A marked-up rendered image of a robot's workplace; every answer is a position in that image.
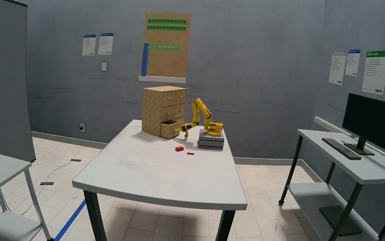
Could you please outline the wooden chest of drawers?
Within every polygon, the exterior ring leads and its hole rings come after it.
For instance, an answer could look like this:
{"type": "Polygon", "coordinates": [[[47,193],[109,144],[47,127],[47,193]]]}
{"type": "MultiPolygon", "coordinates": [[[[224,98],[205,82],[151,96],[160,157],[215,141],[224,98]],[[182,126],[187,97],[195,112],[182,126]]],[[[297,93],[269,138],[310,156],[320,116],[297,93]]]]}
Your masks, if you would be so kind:
{"type": "Polygon", "coordinates": [[[160,136],[162,93],[176,90],[186,90],[173,86],[143,88],[142,104],[142,131],[151,135],[160,136]],[[177,89],[176,89],[177,88],[177,89]]]}

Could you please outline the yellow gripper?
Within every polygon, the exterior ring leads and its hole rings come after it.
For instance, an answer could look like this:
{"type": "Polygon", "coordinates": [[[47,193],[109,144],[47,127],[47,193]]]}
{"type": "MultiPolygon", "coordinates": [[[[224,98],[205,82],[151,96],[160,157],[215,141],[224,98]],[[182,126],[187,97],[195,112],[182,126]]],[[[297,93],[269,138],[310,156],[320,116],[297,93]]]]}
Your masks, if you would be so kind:
{"type": "Polygon", "coordinates": [[[187,125],[188,123],[185,123],[185,124],[183,124],[180,128],[178,128],[177,130],[175,130],[175,132],[179,132],[179,131],[182,131],[182,132],[186,132],[186,134],[185,134],[185,140],[188,138],[188,130],[187,130],[187,128],[186,128],[186,125],[187,125]]]}

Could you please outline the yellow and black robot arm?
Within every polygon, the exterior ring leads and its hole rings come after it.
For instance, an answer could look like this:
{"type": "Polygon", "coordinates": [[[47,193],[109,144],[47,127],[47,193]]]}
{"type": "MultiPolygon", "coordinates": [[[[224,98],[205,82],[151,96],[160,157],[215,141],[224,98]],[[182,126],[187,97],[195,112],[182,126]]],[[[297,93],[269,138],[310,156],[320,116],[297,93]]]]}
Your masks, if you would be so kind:
{"type": "Polygon", "coordinates": [[[187,130],[191,129],[199,124],[200,117],[199,117],[199,108],[205,115],[205,120],[204,120],[204,129],[207,131],[207,135],[210,136],[220,136],[221,135],[221,127],[222,124],[220,123],[213,123],[211,122],[211,113],[207,109],[207,107],[203,104],[203,102],[200,100],[200,98],[196,99],[195,102],[192,104],[192,109],[193,109],[193,118],[192,122],[186,125],[187,130]],[[210,127],[209,127],[210,124],[210,127]],[[209,128],[208,128],[209,127],[209,128]]]}

